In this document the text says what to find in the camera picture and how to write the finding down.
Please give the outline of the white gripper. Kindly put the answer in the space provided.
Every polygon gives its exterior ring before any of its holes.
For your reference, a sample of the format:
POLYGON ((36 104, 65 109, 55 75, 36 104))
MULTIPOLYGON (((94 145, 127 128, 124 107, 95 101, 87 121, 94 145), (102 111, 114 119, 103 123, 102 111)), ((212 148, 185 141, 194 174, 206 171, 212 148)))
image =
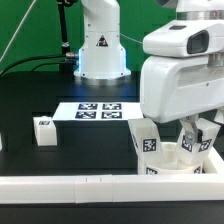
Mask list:
POLYGON ((187 144, 198 142, 198 114, 224 106, 224 20, 173 20, 143 40, 142 113, 180 119, 187 144))

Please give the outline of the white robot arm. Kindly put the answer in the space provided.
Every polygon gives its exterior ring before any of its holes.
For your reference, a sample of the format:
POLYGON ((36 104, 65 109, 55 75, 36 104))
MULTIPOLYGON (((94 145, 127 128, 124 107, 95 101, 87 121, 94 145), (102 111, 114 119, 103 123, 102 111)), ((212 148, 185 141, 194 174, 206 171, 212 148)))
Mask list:
MULTIPOLYGON (((215 110, 224 125, 224 0, 156 0, 176 10, 176 18, 143 39, 149 55, 141 69, 142 113, 158 123, 179 120, 194 143, 197 115, 215 110)), ((84 44, 79 80, 113 82, 130 71, 120 44, 116 0, 81 0, 84 44)))

